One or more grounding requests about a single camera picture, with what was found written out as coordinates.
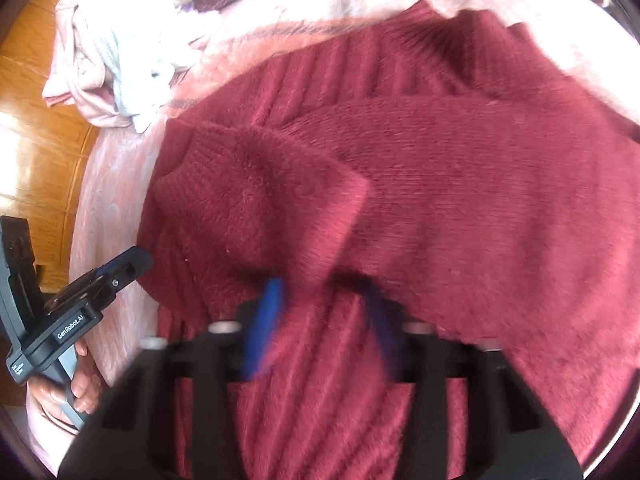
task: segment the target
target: screw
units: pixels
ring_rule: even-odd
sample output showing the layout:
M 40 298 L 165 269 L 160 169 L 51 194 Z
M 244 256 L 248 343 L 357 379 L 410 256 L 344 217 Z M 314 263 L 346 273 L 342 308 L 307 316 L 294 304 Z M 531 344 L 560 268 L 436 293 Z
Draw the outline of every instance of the screw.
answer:
M 217 321 L 209 325 L 209 332 L 212 334 L 231 334 L 240 332 L 242 325 L 237 321 Z
M 476 343 L 476 346 L 483 352 L 496 352 L 502 350 L 502 346 L 496 338 L 480 339 Z
M 431 323 L 421 321 L 407 321 L 402 324 L 402 330 L 407 334 L 431 335 L 436 333 L 436 327 Z
M 164 350 L 168 344 L 162 337 L 145 337 L 140 340 L 140 348 L 143 350 Z

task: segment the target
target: wooden floor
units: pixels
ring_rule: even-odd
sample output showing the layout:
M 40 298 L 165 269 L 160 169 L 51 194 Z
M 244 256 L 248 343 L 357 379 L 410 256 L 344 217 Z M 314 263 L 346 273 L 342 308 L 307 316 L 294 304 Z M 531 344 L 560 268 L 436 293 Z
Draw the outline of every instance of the wooden floor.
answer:
M 30 0 L 0 45 L 0 214 L 27 218 L 46 292 L 68 282 L 79 192 L 97 129 L 47 108 L 58 0 Z

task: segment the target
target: hand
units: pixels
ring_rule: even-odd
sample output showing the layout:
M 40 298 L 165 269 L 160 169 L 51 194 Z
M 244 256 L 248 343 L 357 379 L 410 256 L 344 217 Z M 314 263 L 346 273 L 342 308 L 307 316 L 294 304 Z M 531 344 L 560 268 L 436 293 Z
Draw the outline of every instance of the hand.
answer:
M 71 380 L 71 391 L 76 396 L 74 408 L 77 412 L 91 414 L 95 411 L 102 392 L 107 389 L 107 384 L 95 367 L 94 358 L 84 339 L 76 341 L 76 353 L 78 364 Z M 33 376 L 28 384 L 33 397 L 49 415 L 67 424 L 71 423 L 60 408 L 60 402 L 66 400 L 62 388 L 44 376 Z

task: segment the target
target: pink bedspread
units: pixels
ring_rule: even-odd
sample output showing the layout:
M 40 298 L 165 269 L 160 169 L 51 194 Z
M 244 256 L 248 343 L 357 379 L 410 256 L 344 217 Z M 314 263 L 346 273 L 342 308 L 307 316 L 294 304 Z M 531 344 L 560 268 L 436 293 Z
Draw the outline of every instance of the pink bedspread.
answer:
M 249 67 L 278 52 L 325 40 L 405 9 L 416 0 L 241 0 L 222 13 L 222 28 L 201 41 L 202 61 L 175 86 L 171 102 L 145 134 L 101 131 L 89 159 L 72 245 L 70 278 L 113 258 L 136 240 L 143 200 L 166 119 L 179 115 Z M 640 122 L 640 46 L 588 0 L 429 0 L 445 16 L 491 9 L 506 25 L 526 22 L 544 53 L 623 115 Z M 109 382 L 156 330 L 157 305 L 133 284 L 88 337 Z M 56 470 L 69 439 L 30 417 L 37 453 Z M 596 442 L 586 446 L 596 453 Z M 591 460 L 582 457 L 583 462 Z

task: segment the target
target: red fabric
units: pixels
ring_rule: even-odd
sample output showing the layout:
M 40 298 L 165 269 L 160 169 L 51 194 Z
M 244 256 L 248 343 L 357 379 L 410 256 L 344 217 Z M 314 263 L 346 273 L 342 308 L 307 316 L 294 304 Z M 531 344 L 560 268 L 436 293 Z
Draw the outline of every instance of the red fabric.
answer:
M 385 383 L 338 282 L 352 272 L 445 335 L 497 337 L 585 460 L 637 363 L 637 133 L 523 25 L 423 2 L 273 57 L 170 121 L 138 239 L 159 335 L 286 283 L 274 365 L 232 391 L 249 478 L 391 478 L 411 389 Z

